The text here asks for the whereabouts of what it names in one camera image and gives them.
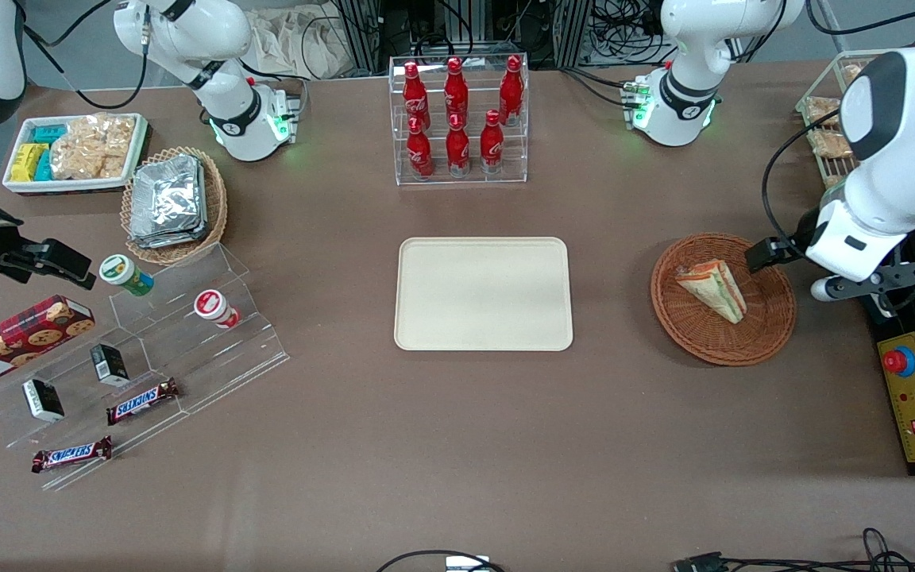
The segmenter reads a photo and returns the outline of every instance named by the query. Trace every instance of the bottle cap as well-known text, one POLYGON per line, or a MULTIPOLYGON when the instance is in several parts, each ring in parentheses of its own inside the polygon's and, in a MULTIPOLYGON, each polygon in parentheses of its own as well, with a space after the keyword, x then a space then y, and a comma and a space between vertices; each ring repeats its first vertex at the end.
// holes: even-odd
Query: bottle cap
POLYGON ((124 256, 124 254, 112 254, 111 257, 105 258, 105 261, 101 263, 98 274, 101 275, 105 282, 113 286, 121 286, 132 278, 133 271, 136 268, 137 265, 132 263, 129 257, 124 256))
POLYGON ((196 296, 193 309, 196 311, 196 315, 203 319, 221 318, 221 315, 225 314, 225 310, 228 309, 228 300, 217 290, 203 290, 196 296))

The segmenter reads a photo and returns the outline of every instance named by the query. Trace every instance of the red button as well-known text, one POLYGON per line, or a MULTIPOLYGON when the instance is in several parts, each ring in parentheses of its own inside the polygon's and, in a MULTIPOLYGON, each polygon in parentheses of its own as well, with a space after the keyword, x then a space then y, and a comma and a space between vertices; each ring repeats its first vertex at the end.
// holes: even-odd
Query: red button
POLYGON ((885 366, 887 372, 903 373, 905 372, 905 367, 909 367, 909 362, 905 359, 903 352, 894 349, 886 351, 885 355, 882 355, 882 365, 885 366))

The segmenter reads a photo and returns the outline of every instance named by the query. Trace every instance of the foil packet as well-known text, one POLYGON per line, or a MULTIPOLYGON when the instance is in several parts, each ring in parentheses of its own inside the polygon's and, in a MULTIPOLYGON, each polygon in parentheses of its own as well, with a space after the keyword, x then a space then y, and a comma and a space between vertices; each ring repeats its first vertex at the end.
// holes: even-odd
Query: foil packet
POLYGON ((186 153, 148 163, 133 175, 129 239, 159 249, 206 237, 207 189, 203 164, 186 153))

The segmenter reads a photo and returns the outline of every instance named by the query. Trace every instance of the white cloth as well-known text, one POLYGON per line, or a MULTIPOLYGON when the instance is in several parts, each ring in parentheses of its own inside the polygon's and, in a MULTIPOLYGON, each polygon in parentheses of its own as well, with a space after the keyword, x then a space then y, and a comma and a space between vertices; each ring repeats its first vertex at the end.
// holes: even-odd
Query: white cloth
POLYGON ((355 66, 344 43, 345 21, 333 2, 261 8, 246 12, 246 17, 253 29, 259 72, 328 79, 355 66), (313 22, 316 18, 326 19, 313 22))

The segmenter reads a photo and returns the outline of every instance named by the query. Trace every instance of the emergency stop button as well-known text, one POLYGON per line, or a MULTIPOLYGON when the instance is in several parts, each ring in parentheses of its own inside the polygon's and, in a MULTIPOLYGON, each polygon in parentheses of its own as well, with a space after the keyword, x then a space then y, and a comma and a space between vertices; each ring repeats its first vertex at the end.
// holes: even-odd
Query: emergency stop button
POLYGON ((882 355, 882 366, 886 372, 894 373, 899 377, 910 377, 915 373, 915 354, 905 346, 886 351, 882 355))

